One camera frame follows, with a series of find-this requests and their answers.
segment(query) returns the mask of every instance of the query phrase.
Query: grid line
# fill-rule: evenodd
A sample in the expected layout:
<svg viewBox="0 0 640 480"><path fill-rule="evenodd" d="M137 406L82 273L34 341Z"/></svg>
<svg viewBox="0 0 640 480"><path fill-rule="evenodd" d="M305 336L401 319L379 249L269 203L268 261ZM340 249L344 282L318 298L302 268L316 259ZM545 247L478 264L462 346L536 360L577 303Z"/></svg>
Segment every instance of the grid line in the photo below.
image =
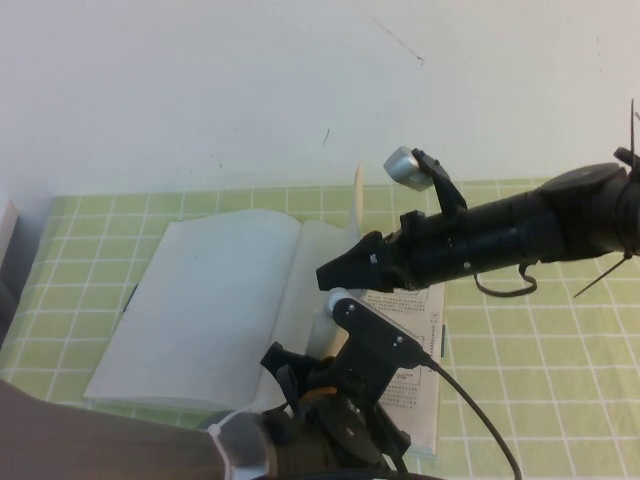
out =
<svg viewBox="0 0 640 480"><path fill-rule="evenodd" d="M80 201L77 202L75 212L77 213L79 209L80 209ZM67 236L63 239L62 245L60 246L60 251L58 252L57 260L60 260L60 257L62 256L62 252L64 250L67 238L69 238L68 236L71 233L71 230L73 229L73 224L74 224L74 220L71 220L71 222L69 222L69 226L67 227ZM53 279L53 276L54 276L55 271L56 271L56 266L57 266L57 264L54 264L53 268L51 269L51 273L49 275L49 282L51 282L51 280ZM44 291L42 292L42 296L40 297L40 300L38 301L38 307L37 307L38 309L42 307L44 299L47 296L47 292L48 292L48 289L49 289L49 282L47 282L47 284L45 285ZM29 327L27 328L27 336L30 335L34 323L35 323L35 318L31 320L31 323L29 324ZM22 357L22 354L24 352L25 343L26 342L22 343L20 351L18 352L17 358L15 360L15 364L16 365L19 363L20 358ZM7 381L11 382L11 380L13 379L13 374L14 374L14 371L12 370L9 373L9 377L7 378Z"/></svg>
<svg viewBox="0 0 640 480"><path fill-rule="evenodd" d="M346 210L296 210L295 213L301 213L301 214L306 214L306 215L312 215L312 214L316 214L316 213L328 213L328 214L342 214L342 213L349 213ZM367 213L392 213L393 210L389 209L389 210L367 210ZM203 216L208 216L211 215L211 212L189 212L186 215L203 215ZM172 218L175 217L176 214L175 213L149 213L149 214L142 214L142 213L114 213L112 215L114 218L128 218L128 217L149 217L149 218ZM61 220L61 219L65 219L65 218L104 218L106 217L106 214L80 214L80 215L72 215L72 214L68 214L68 215L53 215L50 216L50 219L54 219L54 220Z"/></svg>
<svg viewBox="0 0 640 480"><path fill-rule="evenodd" d="M324 222L324 185L320 185L320 221Z"/></svg>
<svg viewBox="0 0 640 480"><path fill-rule="evenodd" d="M600 259L596 258L595 264L598 267L598 271L600 272L600 274L604 273L604 270L602 269L602 265L600 265ZM609 279L608 278L604 278L603 279L603 283L604 283L604 287L607 290L607 293L608 293L609 297L611 298L611 302L612 302L612 305L613 305L613 312L614 312L615 317L616 317L616 322L618 322L618 326L620 327L620 331L621 332L625 332L625 328L624 328L624 325L622 324L622 320L620 320L620 314L618 313L618 306L615 304L615 298L613 296L613 292L611 291L611 287L609 286ZM622 335L622 337L625 339L625 343L627 344L627 348L629 349L629 353L631 354L631 358L633 359L633 363L635 364L636 369L638 369L638 359L636 358L636 354L633 351L633 347L631 346L631 343L629 342L629 337L630 336L631 335L628 335L628 334L623 334Z"/></svg>
<svg viewBox="0 0 640 480"><path fill-rule="evenodd" d="M396 211L396 200L393 197L393 186L389 187L389 204L391 205L391 212L395 213L395 211ZM395 232L397 229L398 229L398 226L397 226L397 222L396 222L396 216L392 215L391 216L391 231Z"/></svg>
<svg viewBox="0 0 640 480"><path fill-rule="evenodd" d="M524 281L520 279L521 287L524 287ZM558 419L558 425L560 425L560 430L562 431L562 443L564 444L564 449L567 453L567 458L569 459L569 466L571 468L571 475L576 476L576 466L573 461L573 457L571 456L571 449L569 448L568 435L564 428L564 423L562 421L562 415L560 414L560 407L558 405L558 399L556 397L556 393L553 388L553 381L551 380L551 375L549 374L549 368L547 365L547 361L544 355L544 350L542 349L542 343L540 342L540 334L538 333L538 327L536 326L535 318L533 317L533 312L531 311L531 301L529 297L525 295L525 301L527 303L527 311L529 313L529 322L531 322L531 328L533 329L533 336L536 340L536 345L538 347L538 353L540 354L540 358L542 359L543 371L545 374L545 378L547 384L549 386L549 392L551 393L551 400L553 401L553 409Z"/></svg>
<svg viewBox="0 0 640 480"><path fill-rule="evenodd" d="M451 336L455 338L531 338L531 335L525 333L495 333L494 335L487 334L472 334L472 333L452 333ZM575 333L541 333L540 338L638 338L640 333L585 333L583 335L576 335Z"/></svg>
<svg viewBox="0 0 640 480"><path fill-rule="evenodd" d="M125 280L126 285L131 285L131 273L133 272L133 265L136 262L136 257L138 253L138 248L140 246L140 240L142 239L142 232L144 231L144 227L147 221L147 214L149 212L149 205L151 204L151 195L147 194L147 198L144 206L144 215L142 216L142 224L140 225L140 232L138 233L138 237L136 238L136 244L133 247L133 254L131 255L131 260L129 262L129 269L127 270L127 279ZM184 205L184 195L182 196L182 205ZM120 312L124 309L124 295L127 289L124 288L122 293L120 294L120 298L118 299L118 309L115 312L113 317L113 324L111 325L111 332L113 333L116 329L116 324L118 322L118 317L120 316Z"/></svg>
<svg viewBox="0 0 640 480"><path fill-rule="evenodd" d="M531 310L550 310L550 309L566 309L566 310L580 310L580 309L593 309L593 308L611 308L610 303L582 303L580 305L531 305ZM625 303L625 308L640 308L640 303ZM477 306L472 305L447 305L447 310L477 310ZM525 306L511 306L511 305L487 305L488 310L527 310Z"/></svg>
<svg viewBox="0 0 640 480"><path fill-rule="evenodd" d="M251 189L251 204L249 205L249 208L253 208L253 194L254 194L255 190ZM178 221L181 222L183 217L184 217L184 201L185 198L187 196L187 192L182 192L182 199L180 201L180 214L178 215ZM174 423L174 426L178 427L180 426L180 421L182 420L182 412L178 412L178 415L176 416L176 421Z"/></svg>
<svg viewBox="0 0 640 480"><path fill-rule="evenodd" d="M441 402L445 405L457 405L458 401L457 400L447 400L447 399L442 399ZM476 400L476 403L478 405L503 405L506 404L507 401L506 400ZM514 405L520 404L520 405L526 405L526 404L532 404L532 405L551 405L552 403L554 403L551 400L509 400L509 403L512 403ZM556 400L555 403L557 403L558 405L602 405L603 403L605 404L640 404L640 399L639 400L635 400L635 399L624 399L624 400L614 400L614 399L604 399L604 400Z"/></svg>
<svg viewBox="0 0 640 480"><path fill-rule="evenodd" d="M454 357L454 353L453 353L453 346L451 345L451 337L449 336L447 338L447 346L449 348L448 354L449 357L451 358L451 375L454 378L457 378L458 375L456 374L456 362L455 362L455 357ZM445 384L443 385L444 388L451 388L453 389L453 387L451 387L449 384ZM467 460L467 468L468 468L468 472L469 472L469 477L470 478L474 478L474 474L473 474L473 462L471 461L471 451L469 449L469 439L467 436L467 426L465 424L464 421L464 413L463 413L463 408L466 405L465 403L463 403L462 398L460 397L460 395L457 394L456 392L456 399L455 399L455 403L458 406L458 416L460 418L460 429L462 430L462 436L463 436L463 442L464 442L464 450L465 450L465 455L466 455L466 460Z"/></svg>
<svg viewBox="0 0 640 480"><path fill-rule="evenodd" d="M556 268L558 269L558 273L560 274L560 278L564 279L563 277L563 272L562 269L556 264ZM569 296L569 298L571 298L571 292L569 291L569 287L567 286L567 283L565 281L562 282L564 289L565 289L565 293ZM600 398L600 401L602 402L603 408L604 408L604 415L606 417L607 420L607 426L609 427L609 430L611 431L611 434L613 435L613 443L615 445L615 449L616 449L616 453L618 455L618 460L620 461L620 465L622 466L622 471L624 473L624 476L627 476L627 466L625 464L624 461L624 457L622 455L622 451L620 450L620 444L618 442L618 439L615 435L615 430L613 428L613 422L611 421L611 417L609 415L609 411L607 410L606 406L604 406L604 395L602 394L602 389L600 387L600 382L598 381L598 376L596 375L596 371L593 368L593 360L591 358L591 353L589 352L589 348L587 347L587 342L585 342L584 336L582 336L582 327L580 326L580 322L578 321L578 317L576 316L576 312L573 308L570 309L571 311L571 316L573 317L573 320L576 324L576 328L578 329L578 332L580 334L580 339L582 341L582 348L584 348L584 351L587 355L587 361L588 361L588 365L590 367L591 370L591 375L593 377L593 381L596 384L596 389L598 392L598 397Z"/></svg>
<svg viewBox="0 0 640 480"><path fill-rule="evenodd" d="M99 240L98 243L98 248L96 249L96 255L94 257L94 260L96 258L98 258L100 256L100 252L102 250L102 245L104 242L104 237L107 233L107 230L109 229L109 223L111 221L111 213L113 212L113 207L116 204L116 197L114 196L111 200L111 207L109 208L109 214L107 215L107 221L104 224L104 230L102 232L102 238ZM82 199L78 201L78 206L82 206ZM89 278L91 278L91 275L93 274L93 270L95 267L95 262L91 263L91 267L89 268ZM82 289L82 293L80 294L80 299L78 301L78 307L75 311L75 314L73 315L73 320L71 321L71 327L69 328L69 333L67 334L67 337L64 340L64 345L62 347L62 352L60 353L60 357L58 358L58 364L56 366L55 371L53 372L53 378L51 379L51 384L49 385L49 390L47 391L47 396L45 397L45 399L51 400L51 394L53 393L53 389L55 387L56 384L56 378L58 377L58 372L60 371L60 369L62 368L62 362L64 360L64 357L66 355L66 351L67 351L67 346L69 345L69 338L71 337L71 333L73 332L73 327L76 324L76 321L78 319L78 313L80 312L80 309L82 308L82 302L84 301L85 295L87 293L87 289L89 287L88 286L84 286Z"/></svg>
<svg viewBox="0 0 640 480"><path fill-rule="evenodd" d="M441 436L440 440L463 440L463 439L467 439L467 440L487 440L487 439L492 439L493 437L491 436L491 434L487 434L486 436L462 436L462 437L456 437L456 436ZM553 440L566 440L566 441L576 441L576 440L586 440L586 441L602 441L602 440L611 440L613 441L614 438L617 438L618 440L640 440L640 435L626 435L626 436L617 436L617 437L588 437L588 436L581 436L581 437L571 437L571 436L566 436L566 435L562 435L560 437L523 437L523 436L513 436L513 435L505 435L504 440L512 440L512 441L517 441L517 440L529 440L529 441L549 441L551 439Z"/></svg>
<svg viewBox="0 0 640 480"><path fill-rule="evenodd" d="M498 187L498 184L496 183L496 188L498 191L498 198L500 198L500 188ZM498 376L500 377L500 386L502 388L502 392L504 394L504 398L505 400L507 400L506 405L507 405L507 417L509 418L509 426L511 427L511 431L516 432L516 424L513 420L513 413L511 411L511 405L509 404L509 391L507 390L507 383L505 382L504 379L504 374L502 372L502 365L500 363L500 352L498 351L498 344L496 342L496 337L494 335L494 331L493 331L493 325L491 322L491 318L489 317L489 311L487 310L487 297L486 295L482 295L482 307L485 311L485 315L487 316L487 319L489 320L489 335L491 337L491 344L493 346L493 352L496 356L496 365L497 368L496 370L498 371ZM518 461L518 463L522 463L522 455L520 454L520 447L518 445L518 441L517 439L514 440L513 442L514 446L515 446L515 452L514 455Z"/></svg>

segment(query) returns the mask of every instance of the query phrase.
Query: book page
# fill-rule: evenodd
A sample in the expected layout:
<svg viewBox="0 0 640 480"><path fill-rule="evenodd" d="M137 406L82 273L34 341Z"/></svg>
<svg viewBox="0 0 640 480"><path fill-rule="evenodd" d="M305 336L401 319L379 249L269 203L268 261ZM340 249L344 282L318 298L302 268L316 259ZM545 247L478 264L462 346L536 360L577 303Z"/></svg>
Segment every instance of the book page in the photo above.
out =
<svg viewBox="0 0 640 480"><path fill-rule="evenodd" d="M368 291L364 301L409 330L422 348L440 362L444 284L425 290ZM435 455L440 398L438 374L427 367L399 369L380 404L394 423L411 436L410 453Z"/></svg>
<svg viewBox="0 0 640 480"><path fill-rule="evenodd" d="M326 348L326 339L333 338L336 327L324 312L328 292L318 289L316 269L342 255L360 240L361 220L362 168L358 166L347 229L343 230L315 220L302 225L272 342L279 342L285 349L300 354ZM322 332L314 332L315 323L324 326ZM256 399L258 398L267 399L272 406L284 402L277 382L264 369L256 393Z"/></svg>
<svg viewBox="0 0 640 480"><path fill-rule="evenodd" d="M170 224L85 395L251 403L300 229L267 210Z"/></svg>
<svg viewBox="0 0 640 480"><path fill-rule="evenodd" d="M286 350L305 353L314 318L318 314L324 314L328 296L328 292L318 289L316 268L341 255L349 246L348 236L338 227L317 221L302 225L272 342L281 343ZM278 383L264 369L256 399L268 399L272 407L284 403Z"/></svg>

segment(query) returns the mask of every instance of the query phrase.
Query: green grid mat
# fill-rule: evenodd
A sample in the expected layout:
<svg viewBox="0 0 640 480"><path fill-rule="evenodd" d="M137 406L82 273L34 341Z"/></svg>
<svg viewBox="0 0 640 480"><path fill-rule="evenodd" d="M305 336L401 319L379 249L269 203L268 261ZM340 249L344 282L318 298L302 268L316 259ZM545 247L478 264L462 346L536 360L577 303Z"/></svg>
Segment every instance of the green grid mat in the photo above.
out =
<svg viewBox="0 0 640 480"><path fill-rule="evenodd" d="M474 206L537 183L460 188ZM193 427L204 414L82 397L169 222L268 208L346 226L350 206L347 187L60 197L0 350L0 377L52 402ZM435 213L435 193L366 187L363 230L396 229L399 215L414 209ZM571 298L617 260L533 267L539 291L524 298L486 297L469 279L447 286L443 364L494 421L528 478L640 477L640 263L627 262ZM515 267L482 281L503 290L522 285ZM444 383L441 391L438 459L408 457L410 469L510 478L471 409Z"/></svg>

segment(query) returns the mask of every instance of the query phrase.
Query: white paper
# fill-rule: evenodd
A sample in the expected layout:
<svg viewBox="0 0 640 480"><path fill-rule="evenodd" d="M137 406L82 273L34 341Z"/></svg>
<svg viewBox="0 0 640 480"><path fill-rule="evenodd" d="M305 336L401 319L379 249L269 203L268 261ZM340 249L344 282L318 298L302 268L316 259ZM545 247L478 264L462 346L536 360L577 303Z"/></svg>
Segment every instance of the white paper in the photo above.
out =
<svg viewBox="0 0 640 480"><path fill-rule="evenodd" d="M328 295L318 289L316 269L344 253L347 248L349 241L344 230L317 221L302 225L272 342L279 342L292 352L305 353L307 342L312 341L313 319L318 313L324 312ZM284 402L278 383L264 369L256 399L267 400L271 407Z"/></svg>
<svg viewBox="0 0 640 480"><path fill-rule="evenodd" d="M440 361L444 316L444 284L418 292L368 291L363 300L409 330L422 348ZM411 436L410 453L435 455L438 433L438 374L429 368L400 369L380 404L400 430Z"/></svg>
<svg viewBox="0 0 640 480"><path fill-rule="evenodd" d="M85 396L251 403L300 228L267 210L172 223Z"/></svg>
<svg viewBox="0 0 640 480"><path fill-rule="evenodd" d="M325 313L328 292L318 289L316 269L342 255L360 240L362 221L362 167L353 183L349 226L346 231L318 221L302 225L289 280L282 296L272 342L292 352L310 354L327 348L336 325ZM274 407L284 402L275 379L263 369L256 394Z"/></svg>

